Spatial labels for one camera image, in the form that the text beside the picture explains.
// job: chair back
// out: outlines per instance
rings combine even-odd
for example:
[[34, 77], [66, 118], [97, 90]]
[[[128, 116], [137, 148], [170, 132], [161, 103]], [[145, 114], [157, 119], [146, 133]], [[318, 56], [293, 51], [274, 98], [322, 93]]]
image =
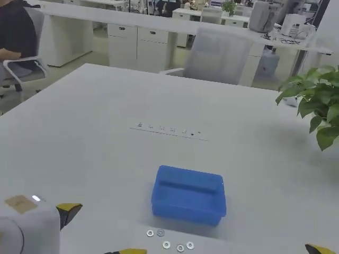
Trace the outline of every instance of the chair back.
[[200, 22], [220, 24], [221, 16], [222, 16], [222, 9], [203, 8], [201, 12]]
[[183, 77], [238, 85], [251, 46], [234, 34], [199, 28]]
[[33, 21], [35, 32], [37, 34], [37, 48], [35, 55], [39, 54], [39, 46], [40, 46], [40, 39], [42, 34], [42, 27], [44, 21], [44, 14], [35, 8], [25, 7], [28, 15], [30, 16], [31, 20]]

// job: yellow and black object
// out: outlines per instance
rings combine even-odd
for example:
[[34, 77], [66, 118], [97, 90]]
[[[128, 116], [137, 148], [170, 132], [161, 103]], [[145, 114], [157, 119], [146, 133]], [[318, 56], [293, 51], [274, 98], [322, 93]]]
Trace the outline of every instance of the yellow and black object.
[[73, 204], [73, 203], [63, 203], [57, 205], [57, 209], [60, 214], [60, 230], [63, 229], [75, 215], [80, 211], [82, 204]]
[[313, 244], [306, 244], [305, 247], [309, 254], [335, 254], [335, 252], [329, 249]]
[[119, 250], [119, 251], [115, 251], [115, 252], [107, 252], [105, 254], [147, 254], [147, 250], [126, 249], [126, 250]]

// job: white light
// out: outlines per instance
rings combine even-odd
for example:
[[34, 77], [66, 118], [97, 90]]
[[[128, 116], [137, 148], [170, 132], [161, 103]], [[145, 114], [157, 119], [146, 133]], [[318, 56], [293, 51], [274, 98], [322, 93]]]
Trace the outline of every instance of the white light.
[[33, 195], [32, 198], [33, 198], [35, 201], [38, 201], [38, 202], [41, 201], [41, 199], [40, 199], [38, 196]]

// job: chair armrest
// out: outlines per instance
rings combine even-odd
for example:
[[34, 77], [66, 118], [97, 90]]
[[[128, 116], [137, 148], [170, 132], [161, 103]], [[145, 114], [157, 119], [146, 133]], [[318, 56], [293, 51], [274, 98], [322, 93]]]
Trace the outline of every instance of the chair armrest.
[[19, 79], [19, 77], [9, 68], [8, 64], [12, 62], [26, 62], [26, 61], [36, 61], [35, 64], [42, 70], [45, 77], [49, 75], [49, 68], [47, 65], [45, 65], [42, 61], [42, 59], [39, 56], [35, 57], [26, 57], [26, 58], [20, 58], [16, 60], [4, 60], [3, 65], [4, 68], [13, 76], [13, 78], [22, 85], [23, 82]]
[[176, 69], [171, 69], [171, 70], [160, 71], [159, 74], [182, 77], [183, 71], [184, 71], [184, 68], [176, 68]]

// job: gray chair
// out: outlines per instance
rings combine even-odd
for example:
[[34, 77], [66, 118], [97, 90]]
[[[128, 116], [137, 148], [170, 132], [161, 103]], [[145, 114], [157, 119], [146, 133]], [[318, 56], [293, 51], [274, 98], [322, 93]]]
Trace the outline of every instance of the gray chair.
[[201, 12], [200, 22], [220, 24], [222, 9], [204, 7]]
[[185, 68], [160, 74], [238, 85], [251, 46], [234, 34], [199, 28]]
[[[37, 9], [34, 8], [25, 8], [29, 16], [31, 17], [35, 32], [37, 33], [37, 48], [34, 57], [27, 57], [21, 58], [18, 60], [4, 60], [3, 65], [5, 69], [12, 75], [12, 78], [5, 79], [1, 86], [8, 87], [11, 85], [15, 85], [15, 90], [17, 92], [21, 92], [21, 101], [23, 101], [23, 94], [22, 94], [22, 85], [24, 82], [33, 81], [38, 79], [43, 79], [48, 76], [49, 68], [45, 65], [42, 59], [39, 57], [39, 45], [40, 45], [40, 38], [42, 33], [43, 21], [44, 21], [44, 14]], [[37, 65], [36, 70], [24, 77], [18, 77], [12, 70], [11, 64], [16, 62], [24, 62], [24, 61], [34, 61]]]

